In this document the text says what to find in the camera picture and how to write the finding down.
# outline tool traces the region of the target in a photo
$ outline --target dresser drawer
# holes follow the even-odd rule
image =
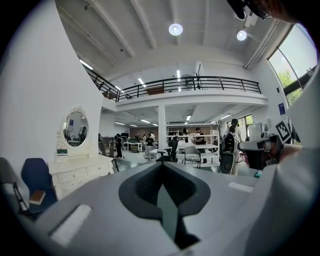
[[[85,176],[87,176],[87,169],[85,167],[63,173],[58,173],[60,183],[70,182],[72,180],[77,180]]]
[[[86,171],[89,176],[95,175],[95,174],[108,174],[109,172],[109,163],[108,162],[103,162],[95,165],[90,165],[86,167]]]

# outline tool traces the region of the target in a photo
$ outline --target hand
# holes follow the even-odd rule
[[[297,154],[302,150],[302,146],[300,145],[292,145],[292,144],[284,144],[282,148],[281,155],[279,156],[279,163],[286,157],[291,156],[293,154]],[[277,153],[276,143],[272,142],[270,146],[270,155],[275,157]]]

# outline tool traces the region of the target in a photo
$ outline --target blue sign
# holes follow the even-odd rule
[[[285,105],[283,103],[279,104],[279,111],[280,111],[280,115],[286,114]]]

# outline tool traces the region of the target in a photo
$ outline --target black railing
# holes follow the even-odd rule
[[[100,90],[100,92],[103,94],[105,98],[115,102],[119,101],[119,96],[121,92],[112,83],[104,79],[102,76],[100,76],[93,70],[87,68],[86,66],[83,67],[85,68],[88,75],[94,82],[95,86]]]
[[[146,82],[144,85],[135,85],[123,89],[119,100],[133,99],[148,95],[197,91],[197,90],[241,90],[261,94],[259,83],[246,79],[222,77],[222,76],[188,76],[180,79],[169,78]]]
[[[84,66],[96,87],[103,96],[112,101],[130,100],[148,95],[157,95],[183,91],[197,90],[241,90],[243,92],[254,92],[261,94],[259,83],[246,79],[223,77],[223,76],[188,76],[169,78],[146,82],[118,90],[112,83],[102,76]]]

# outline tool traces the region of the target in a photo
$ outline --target book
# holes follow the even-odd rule
[[[30,204],[41,205],[43,199],[45,198],[46,192],[43,190],[36,190],[29,198]]]

